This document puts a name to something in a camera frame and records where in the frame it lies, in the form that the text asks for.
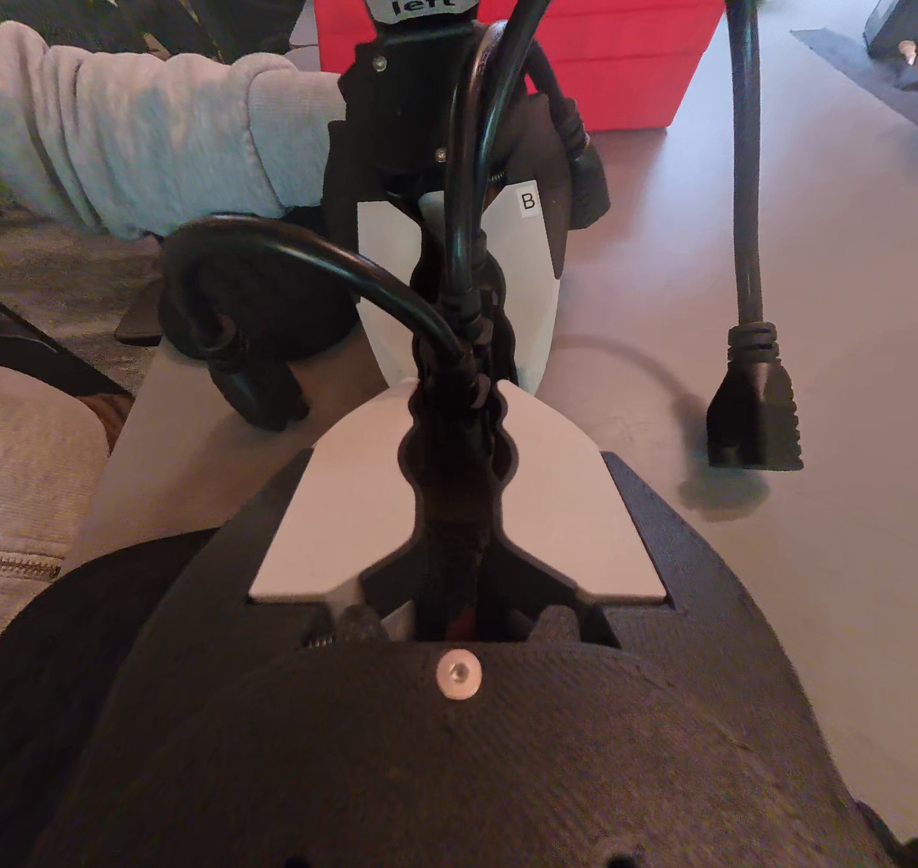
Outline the dark flat object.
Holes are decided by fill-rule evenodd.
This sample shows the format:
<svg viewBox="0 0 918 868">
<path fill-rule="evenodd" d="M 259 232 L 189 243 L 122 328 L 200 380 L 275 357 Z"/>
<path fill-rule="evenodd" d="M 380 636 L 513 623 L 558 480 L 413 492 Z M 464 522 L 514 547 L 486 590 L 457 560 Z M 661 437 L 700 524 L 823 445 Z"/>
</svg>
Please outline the dark flat object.
<svg viewBox="0 0 918 868">
<path fill-rule="evenodd" d="M 13 370 L 74 398 L 133 395 L 102 371 L 1 305 L 1 369 Z"/>
</svg>

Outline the grey blue device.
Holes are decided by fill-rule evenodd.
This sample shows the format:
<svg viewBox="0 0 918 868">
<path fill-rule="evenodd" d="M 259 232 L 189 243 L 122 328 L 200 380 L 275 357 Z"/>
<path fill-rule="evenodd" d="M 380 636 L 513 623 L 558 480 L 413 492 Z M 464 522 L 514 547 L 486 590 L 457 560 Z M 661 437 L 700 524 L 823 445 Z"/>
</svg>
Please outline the grey blue device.
<svg viewBox="0 0 918 868">
<path fill-rule="evenodd" d="M 879 0 L 864 30 L 869 58 L 889 66 L 894 86 L 917 89 L 917 0 Z"/>
</svg>

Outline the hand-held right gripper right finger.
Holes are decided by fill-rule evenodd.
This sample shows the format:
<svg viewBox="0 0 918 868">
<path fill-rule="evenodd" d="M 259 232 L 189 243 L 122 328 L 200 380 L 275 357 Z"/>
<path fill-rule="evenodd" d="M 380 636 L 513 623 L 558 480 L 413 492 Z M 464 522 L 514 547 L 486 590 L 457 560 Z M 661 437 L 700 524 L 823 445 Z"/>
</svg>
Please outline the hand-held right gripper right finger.
<svg viewBox="0 0 918 868">
<path fill-rule="evenodd" d="M 667 589 L 600 448 L 567 417 L 500 381 L 511 447 L 497 501 L 495 591 L 511 603 L 661 603 Z"/>
</svg>

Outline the person's beige zip jacket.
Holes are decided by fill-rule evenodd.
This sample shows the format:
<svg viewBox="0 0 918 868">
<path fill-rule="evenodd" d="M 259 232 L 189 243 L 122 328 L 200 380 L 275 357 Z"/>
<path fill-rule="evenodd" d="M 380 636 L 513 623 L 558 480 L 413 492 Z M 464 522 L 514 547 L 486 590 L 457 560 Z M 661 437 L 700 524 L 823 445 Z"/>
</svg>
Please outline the person's beige zip jacket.
<svg viewBox="0 0 918 868">
<path fill-rule="evenodd" d="M 65 571 L 133 403 L 2 369 L 2 630 Z"/>
</svg>

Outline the black cloth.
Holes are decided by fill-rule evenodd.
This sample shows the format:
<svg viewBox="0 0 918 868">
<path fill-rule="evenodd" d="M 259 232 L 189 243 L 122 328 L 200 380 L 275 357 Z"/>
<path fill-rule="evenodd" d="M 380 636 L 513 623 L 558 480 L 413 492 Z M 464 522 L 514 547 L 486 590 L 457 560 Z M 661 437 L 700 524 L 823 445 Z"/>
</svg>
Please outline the black cloth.
<svg viewBox="0 0 918 868">
<path fill-rule="evenodd" d="M 1 637 L 1 865 L 29 859 L 144 623 L 217 530 L 117 550 L 62 576 Z"/>
</svg>

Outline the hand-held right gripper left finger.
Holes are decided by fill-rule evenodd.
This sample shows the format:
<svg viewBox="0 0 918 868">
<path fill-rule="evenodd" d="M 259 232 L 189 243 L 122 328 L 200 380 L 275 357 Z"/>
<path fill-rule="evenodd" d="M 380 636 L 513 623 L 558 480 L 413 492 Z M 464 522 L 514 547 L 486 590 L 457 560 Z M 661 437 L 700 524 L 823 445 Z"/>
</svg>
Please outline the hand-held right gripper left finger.
<svg viewBox="0 0 918 868">
<path fill-rule="evenodd" d="M 261 604 L 362 602 L 360 575 L 405 547 L 414 490 L 398 451 L 418 386 L 406 379 L 343 417 L 316 442 L 250 588 Z"/>
</svg>

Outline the red box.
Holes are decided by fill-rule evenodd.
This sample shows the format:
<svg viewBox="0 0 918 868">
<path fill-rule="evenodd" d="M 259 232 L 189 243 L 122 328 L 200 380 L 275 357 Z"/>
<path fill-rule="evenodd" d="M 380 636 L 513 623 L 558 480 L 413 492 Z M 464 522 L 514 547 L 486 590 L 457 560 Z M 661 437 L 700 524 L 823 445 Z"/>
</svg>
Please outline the red box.
<svg viewBox="0 0 918 868">
<path fill-rule="evenodd" d="M 320 69 L 342 74 L 373 39 L 362 0 L 313 0 Z M 485 23 L 517 0 L 481 0 Z M 554 0 L 536 38 L 590 133 L 671 126 L 723 0 Z"/>
</svg>

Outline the person's left forearm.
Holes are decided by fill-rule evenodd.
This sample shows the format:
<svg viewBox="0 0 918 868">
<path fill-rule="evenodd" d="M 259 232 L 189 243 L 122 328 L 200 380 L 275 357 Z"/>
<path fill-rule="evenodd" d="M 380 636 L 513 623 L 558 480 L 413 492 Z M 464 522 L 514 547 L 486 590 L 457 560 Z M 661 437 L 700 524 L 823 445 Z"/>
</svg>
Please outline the person's left forearm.
<svg viewBox="0 0 918 868">
<path fill-rule="evenodd" d="M 316 206 L 333 74 L 258 53 L 91 53 L 1 26 L 2 186 L 34 214 L 123 240 L 212 214 L 278 218 Z"/>
</svg>

